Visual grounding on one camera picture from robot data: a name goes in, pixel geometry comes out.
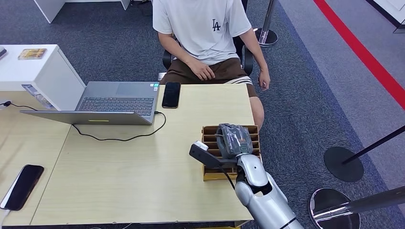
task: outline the laptop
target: laptop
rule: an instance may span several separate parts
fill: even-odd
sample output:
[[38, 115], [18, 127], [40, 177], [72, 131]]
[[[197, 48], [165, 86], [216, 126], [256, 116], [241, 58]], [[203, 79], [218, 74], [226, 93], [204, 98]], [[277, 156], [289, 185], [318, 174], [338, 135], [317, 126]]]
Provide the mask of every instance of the laptop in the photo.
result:
[[152, 125], [159, 82], [90, 81], [75, 111], [21, 111], [68, 124]]

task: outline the phone screen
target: phone screen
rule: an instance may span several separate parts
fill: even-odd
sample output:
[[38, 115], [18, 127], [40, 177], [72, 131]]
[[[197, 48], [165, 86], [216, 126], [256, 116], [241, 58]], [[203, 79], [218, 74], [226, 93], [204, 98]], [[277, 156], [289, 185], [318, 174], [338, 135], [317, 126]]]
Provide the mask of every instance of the phone screen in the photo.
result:
[[20, 210], [24, 206], [28, 196], [30, 196], [42, 172], [42, 166], [24, 166], [3, 201], [0, 203], [0, 208], [12, 211]]
[[162, 107], [177, 108], [179, 106], [180, 83], [166, 83]]

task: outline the light wood tabletop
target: light wood tabletop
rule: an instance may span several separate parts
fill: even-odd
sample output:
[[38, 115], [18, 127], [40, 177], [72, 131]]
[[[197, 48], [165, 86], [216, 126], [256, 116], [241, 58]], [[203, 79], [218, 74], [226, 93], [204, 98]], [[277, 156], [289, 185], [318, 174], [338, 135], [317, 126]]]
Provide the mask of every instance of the light wood tabletop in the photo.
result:
[[[189, 156], [206, 125], [253, 125], [245, 85], [182, 85], [177, 109], [157, 111], [166, 125], [129, 142], [100, 142], [71, 128], [31, 225], [251, 220], [227, 180], [203, 182]], [[79, 125], [100, 138], [148, 134], [153, 126]]]
[[[0, 99], [42, 108], [27, 92], [0, 92]], [[9, 106], [0, 110], [0, 198], [6, 195], [26, 164], [45, 168], [39, 182], [20, 211], [12, 211], [3, 225], [29, 225], [69, 131], [68, 124], [21, 114]]]

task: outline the hand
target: hand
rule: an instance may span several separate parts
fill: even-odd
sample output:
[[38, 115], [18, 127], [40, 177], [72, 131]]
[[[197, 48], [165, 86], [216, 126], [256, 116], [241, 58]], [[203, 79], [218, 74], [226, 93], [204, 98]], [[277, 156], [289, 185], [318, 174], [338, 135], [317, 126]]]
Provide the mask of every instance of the hand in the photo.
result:
[[262, 91], [267, 90], [270, 86], [270, 74], [268, 70], [260, 70], [259, 86], [262, 88]]
[[187, 65], [200, 80], [211, 80], [215, 78], [214, 72], [211, 70], [211, 68], [195, 58], [192, 58]]

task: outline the striped shorts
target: striped shorts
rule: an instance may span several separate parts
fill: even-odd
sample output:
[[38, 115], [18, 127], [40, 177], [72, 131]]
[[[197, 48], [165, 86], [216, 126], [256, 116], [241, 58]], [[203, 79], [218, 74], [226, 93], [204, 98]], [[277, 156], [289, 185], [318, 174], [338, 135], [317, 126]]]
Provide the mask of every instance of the striped shorts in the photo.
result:
[[173, 60], [160, 84], [178, 82], [181, 84], [243, 83], [246, 84], [249, 97], [257, 97], [252, 80], [241, 68], [239, 58], [230, 58], [209, 66], [215, 74], [212, 80], [200, 80], [182, 61]]

